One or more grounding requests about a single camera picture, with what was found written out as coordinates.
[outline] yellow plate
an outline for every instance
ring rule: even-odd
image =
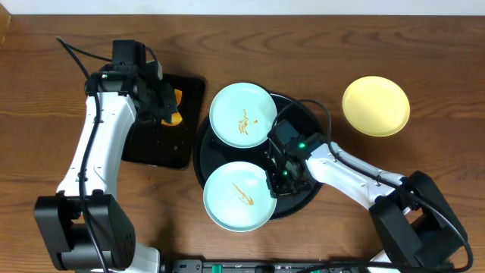
[[[399,132],[409,119],[409,101],[401,87],[383,77],[360,78],[343,94],[343,113],[357,130],[374,137]]]

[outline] wood grain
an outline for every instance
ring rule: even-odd
[[[86,99],[83,75],[56,36],[104,56],[113,39],[150,45],[164,71],[206,79],[202,116],[221,88],[239,81],[323,102],[344,149],[390,171],[434,178],[468,232],[472,272],[485,271],[483,18],[362,16],[13,17],[0,51],[0,271],[55,271],[33,207],[67,171]],[[81,59],[90,71],[102,66]],[[395,81],[409,97],[411,118],[395,136],[362,135],[343,117],[345,88],[366,75]],[[176,171],[122,162],[118,180],[137,240],[171,258],[369,258],[381,249],[368,213],[331,187],[299,213],[238,234],[206,215],[191,165]],[[460,251],[452,260],[465,258]]]

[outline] white backdrop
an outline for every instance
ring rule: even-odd
[[[485,14],[485,0],[0,0],[0,2],[12,14]]]

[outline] wooden table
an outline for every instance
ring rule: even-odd
[[[33,207],[55,193],[71,163],[86,100],[85,79],[56,36],[104,56],[113,39],[150,45],[164,71],[207,80],[202,116],[219,90],[240,81],[323,102],[348,152],[433,177],[468,232],[473,271],[485,270],[482,17],[14,16],[0,51],[0,271],[55,271]],[[103,65],[81,60],[90,71]],[[411,118],[394,136],[365,136],[343,117],[345,88],[367,75],[395,81],[409,97]],[[121,162],[118,200],[137,239],[172,259],[370,258],[381,250],[368,213],[331,187],[295,215],[242,234],[207,216],[192,165]],[[461,250],[452,260],[465,258]]]

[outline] round plate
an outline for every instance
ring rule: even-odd
[[[229,231],[252,231],[273,215],[277,200],[271,198],[264,170],[248,162],[231,162],[215,170],[204,188],[207,213]]]
[[[252,83],[224,87],[215,96],[209,112],[217,137],[237,148],[263,143],[276,115],[276,105],[270,94]]]
[[[292,98],[277,93],[271,93],[271,98],[273,98],[278,111],[281,111],[293,101]],[[324,133],[318,119],[307,108],[290,108],[282,113],[281,118],[289,121],[298,132],[303,133],[307,137],[315,132]],[[206,117],[199,126],[193,150],[193,165],[197,180],[201,187],[204,188],[209,176],[217,168],[229,162],[250,162],[263,170],[267,170],[273,164],[264,153],[268,150],[268,147],[268,140],[259,146],[249,149],[237,149],[229,146],[217,138],[211,129],[209,118]],[[321,187],[322,183],[315,183],[311,190],[279,198],[270,220],[284,218],[303,209],[313,200]]]
[[[409,119],[409,101],[397,84],[383,77],[363,77],[347,87],[343,113],[357,130],[374,137],[399,132]]]

